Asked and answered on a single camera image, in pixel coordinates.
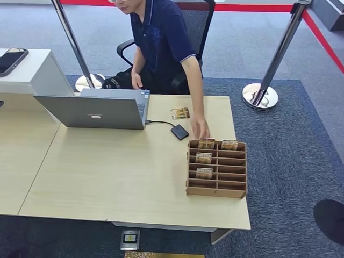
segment cardboard box with slots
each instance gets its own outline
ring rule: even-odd
[[[222,150],[223,141],[213,148],[198,148],[198,140],[189,142],[187,152],[187,195],[244,198],[247,194],[246,144],[238,142],[236,150]],[[197,153],[211,153],[210,164],[196,163]],[[197,178],[198,168],[210,168],[210,178]]]

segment cable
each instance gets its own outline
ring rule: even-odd
[[[175,125],[170,123],[170,122],[166,122],[166,121],[152,121],[152,120],[146,120],[146,124],[151,124],[151,123],[162,123],[162,124],[169,124],[171,125],[172,127],[174,127]]]

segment table leg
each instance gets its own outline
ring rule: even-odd
[[[218,241],[220,241],[221,239],[224,238],[225,236],[227,236],[228,234],[232,232],[234,230],[226,230],[226,229],[223,229],[223,228],[218,228],[213,232],[210,233],[210,239],[211,239],[211,244],[215,245]]]

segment office chair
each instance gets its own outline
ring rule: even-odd
[[[214,0],[189,0],[189,1],[176,1],[181,10],[186,25],[187,32],[191,44],[196,52],[196,58],[200,64],[201,70],[202,66],[202,55],[205,45],[205,41],[209,31],[211,19],[213,18],[215,8]],[[131,66],[133,64],[125,58],[123,52],[134,45],[134,39],[130,39],[117,47],[117,53]],[[189,86],[187,85],[186,76],[185,73],[177,75],[171,82],[171,87],[175,92],[181,95],[189,95]]]

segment silver stanchion pole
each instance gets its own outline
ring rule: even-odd
[[[77,80],[75,88],[78,91],[82,91],[84,88],[101,88],[102,84],[105,81],[105,77],[101,74],[90,73],[62,4],[60,0],[51,0],[51,2],[84,74],[84,76]]]
[[[291,19],[262,83],[252,83],[243,89],[243,100],[246,104],[258,110],[267,110],[277,104],[278,95],[270,87],[270,83],[301,23],[303,11],[311,2],[312,0],[299,0],[293,4],[290,12]]]

